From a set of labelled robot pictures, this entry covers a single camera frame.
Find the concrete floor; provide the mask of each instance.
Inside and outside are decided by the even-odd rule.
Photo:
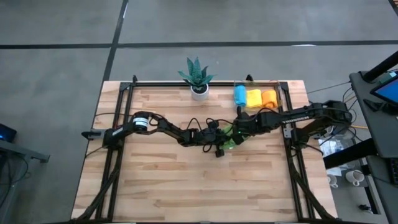
[[[0,0],[0,45],[111,43],[122,0]],[[194,41],[397,40],[387,0],[130,0],[120,43]],[[304,80],[307,90],[343,83],[398,45],[118,49],[110,80],[176,80],[185,58],[199,56],[219,80]],[[68,220],[109,49],[0,50],[0,123],[16,143],[51,154],[30,163],[13,223]],[[340,100],[349,85],[309,95]],[[366,125],[359,114],[357,125]],[[360,131],[366,139],[369,133]],[[363,189],[333,190],[339,217],[387,223],[356,208]]]

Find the table leg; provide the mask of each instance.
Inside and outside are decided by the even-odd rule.
[[[373,139],[367,139],[363,142],[348,147],[340,152],[333,153],[332,155],[323,158],[326,169],[346,164],[366,156],[376,155],[377,150],[374,145]]]

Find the cup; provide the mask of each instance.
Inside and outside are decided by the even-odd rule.
[[[328,180],[329,180],[330,187],[338,188],[337,178],[335,175],[328,174]]]
[[[346,173],[346,179],[357,187],[365,179],[365,175],[360,170],[352,170]]]

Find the wooden table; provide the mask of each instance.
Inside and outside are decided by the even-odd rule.
[[[303,81],[288,81],[294,108],[308,104]],[[97,114],[114,112],[120,82],[105,82]],[[236,117],[233,88],[211,87],[209,99],[192,101],[185,87],[135,88],[131,114],[153,111],[185,129],[196,117],[202,127],[206,118]],[[113,115],[95,118],[96,129],[110,128]],[[297,123],[305,126],[308,121]],[[319,147],[316,141],[310,141]],[[88,152],[101,146],[90,142]],[[280,129],[250,138],[224,157],[212,149],[182,147],[164,133],[133,134],[126,138],[116,199],[114,221],[119,222],[273,222],[296,221],[294,200]],[[72,218],[78,217],[98,193],[106,150],[85,160]],[[336,217],[322,156],[310,148],[303,157],[312,192]],[[306,212],[303,193],[300,194]],[[105,200],[103,215],[108,211]]]

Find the black metal frame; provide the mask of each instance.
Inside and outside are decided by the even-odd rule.
[[[247,80],[252,80],[251,76],[248,75]],[[126,102],[126,108],[124,114],[129,114],[130,112],[130,107],[131,107],[131,102],[132,102],[132,94],[133,90],[135,87],[156,87],[156,86],[169,86],[169,87],[176,87],[176,86],[188,86],[185,82],[138,82],[136,76],[133,76],[133,81],[132,82],[121,82],[119,86],[119,94],[118,94],[118,99],[116,103],[116,109],[115,109],[115,115],[113,119],[113,128],[116,128],[119,124],[119,115],[122,107],[122,101],[123,101],[123,96],[126,90],[128,90],[127,94],[127,102]],[[234,83],[233,82],[211,82],[209,83],[209,86],[230,86],[233,87]],[[285,95],[285,100],[287,103],[287,109],[292,110],[292,102],[290,99],[290,92],[289,92],[289,86],[287,82],[269,82],[269,83],[256,83],[256,86],[269,86],[269,87],[274,87],[276,92],[277,92],[277,97],[280,100],[280,94],[282,91],[283,94]],[[283,107],[279,107],[279,112],[283,111]],[[126,124],[128,120],[128,116],[125,116],[123,119],[123,124]],[[283,125],[282,127],[282,132],[284,128],[287,128],[286,125]],[[291,126],[291,128],[294,130],[292,132],[291,138],[284,137],[284,145],[285,145],[285,151],[286,151],[286,158],[287,158],[287,165],[289,168],[289,175],[290,175],[290,182],[292,184],[292,193],[293,193],[293,198],[294,198],[294,203],[295,203],[295,209],[296,209],[296,214],[297,214],[297,222],[298,223],[341,223],[341,224],[350,224],[350,223],[355,223],[355,222],[344,222],[338,219],[331,220],[328,217],[325,218],[325,216],[322,216],[322,218],[325,219],[316,219],[315,217],[315,212],[313,210],[313,205],[310,201],[312,201],[320,206],[319,202],[317,202],[315,196],[311,193],[309,187],[308,187],[308,179],[307,179],[307,173],[305,171],[305,165],[304,165],[304,159],[301,150],[297,150],[297,160],[298,160],[298,166],[300,169],[300,173],[297,172],[295,166],[294,166],[294,161],[293,157],[291,154],[291,145],[292,141],[295,138],[295,124]],[[117,151],[117,158],[116,162],[114,165],[113,171],[109,174],[111,170],[111,161],[112,161],[112,156],[113,152]],[[106,155],[106,160],[105,160],[105,167],[104,167],[104,172],[103,172],[103,179],[101,183],[101,189],[98,195],[95,197],[93,203],[89,206],[90,211],[86,212],[81,215],[77,219],[70,220],[67,223],[112,223],[113,220],[113,213],[114,213],[114,207],[116,204],[116,196],[117,196],[117,191],[118,191],[118,182],[119,182],[119,174],[121,170],[121,163],[123,159],[123,151],[124,151],[124,139],[120,142],[120,145],[115,148],[108,149],[108,153]],[[305,218],[303,216],[303,210],[300,202],[300,195],[299,195],[299,188],[297,187],[297,184],[301,186],[302,190],[304,191],[304,196],[305,196],[305,201],[307,204],[307,210],[308,210],[308,216],[309,218]],[[106,218],[102,218],[103,214],[103,205],[104,205],[104,196],[106,192],[111,188],[111,196],[109,200],[109,208],[108,208],[108,213]],[[90,220],[90,217],[93,215],[93,212],[96,210],[95,214],[95,219]]]

